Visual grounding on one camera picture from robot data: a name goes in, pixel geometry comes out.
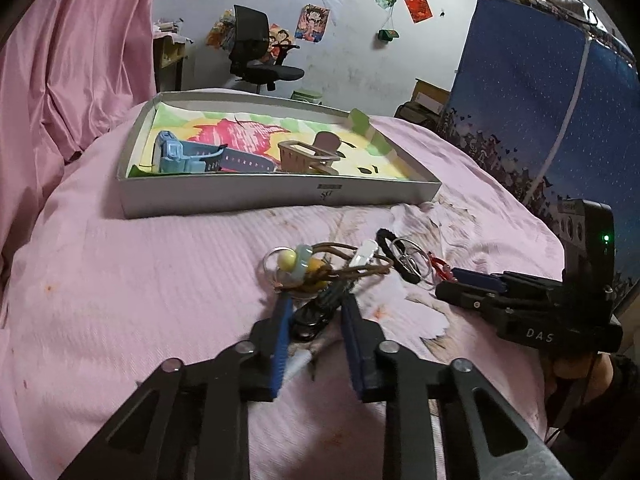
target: black device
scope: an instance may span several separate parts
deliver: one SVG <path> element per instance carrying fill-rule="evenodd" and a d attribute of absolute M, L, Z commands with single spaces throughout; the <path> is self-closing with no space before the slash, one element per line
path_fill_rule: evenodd
<path fill-rule="evenodd" d="M 478 277 L 441 282 L 436 297 L 479 312 L 501 338 L 551 355 L 615 352 L 622 327 L 612 314 L 611 209 L 588 200 L 564 200 L 558 203 L 558 213 L 564 246 L 562 282 L 505 270 L 491 275 L 499 284 L 495 286 L 479 286 Z M 460 270 L 453 269 L 454 275 Z"/>
<path fill-rule="evenodd" d="M 555 456 L 466 359 L 425 361 L 341 301 L 351 382 L 386 401 L 383 480 L 436 480 L 430 404 L 438 403 L 449 480 L 571 480 Z M 249 480 L 247 402 L 282 384 L 292 301 L 215 359 L 164 361 L 91 439 L 60 480 Z"/>
<path fill-rule="evenodd" d="M 260 87 L 267 85 L 267 90 L 276 89 L 276 81 L 297 81 L 305 75 L 301 68 L 284 66 L 287 53 L 292 48 L 300 48 L 294 44 L 278 44 L 280 49 L 275 64 L 249 64 L 261 59 L 269 49 L 269 19 L 264 12 L 243 6 L 234 6 L 236 12 L 236 42 L 229 54 L 230 72 L 248 83 Z"/>

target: chair seat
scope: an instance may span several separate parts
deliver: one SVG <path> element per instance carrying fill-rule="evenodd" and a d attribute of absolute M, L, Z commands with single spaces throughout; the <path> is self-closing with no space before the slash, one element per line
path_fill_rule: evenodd
<path fill-rule="evenodd" d="M 297 81 L 304 75 L 304 70 L 294 66 L 256 64 L 245 67 L 243 79 L 249 83 L 265 85 L 276 81 Z"/>

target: chair backrest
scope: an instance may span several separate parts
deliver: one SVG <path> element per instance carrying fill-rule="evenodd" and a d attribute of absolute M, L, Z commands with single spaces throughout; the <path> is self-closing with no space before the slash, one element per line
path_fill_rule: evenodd
<path fill-rule="evenodd" d="M 236 10 L 236 43 L 229 59 L 245 64 L 263 57 L 269 49 L 269 19 L 264 12 L 234 6 Z"/>

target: pink bedsheet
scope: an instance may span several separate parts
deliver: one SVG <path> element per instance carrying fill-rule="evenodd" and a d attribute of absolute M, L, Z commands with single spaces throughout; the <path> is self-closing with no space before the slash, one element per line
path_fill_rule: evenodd
<path fill-rule="evenodd" d="M 434 203 L 125 220 L 113 175 L 138 110 L 73 165 L 15 256 L 0 414 L 36 480 L 57 478 L 162 360 L 212 358 L 266 316 L 274 296 L 256 269 L 272 247 L 358 244 L 386 227 L 456 266 L 561 275 L 562 247 L 542 222 L 460 150 L 391 118 L 373 124 L 443 181 Z M 369 278 L 358 298 L 388 338 L 421 357 L 470 358 L 543 433 L 536 352 L 396 273 Z M 330 345 L 315 380 L 303 370 L 276 402 L 251 407 L 252 478 L 380 478 L 383 429 L 382 408 L 356 400 L 341 343 Z"/>
<path fill-rule="evenodd" d="M 65 162 L 155 94 L 150 22 L 151 0 L 36 0 L 0 52 L 0 276 Z"/>

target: desk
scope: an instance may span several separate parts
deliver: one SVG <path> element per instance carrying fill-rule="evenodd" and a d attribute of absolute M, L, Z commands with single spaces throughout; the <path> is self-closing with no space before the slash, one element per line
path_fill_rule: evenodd
<path fill-rule="evenodd" d="M 182 64 L 185 57 L 185 43 L 174 43 L 170 36 L 154 38 L 154 77 L 156 80 L 156 92 L 160 91 L 161 70 L 174 65 L 174 90 L 182 90 Z"/>

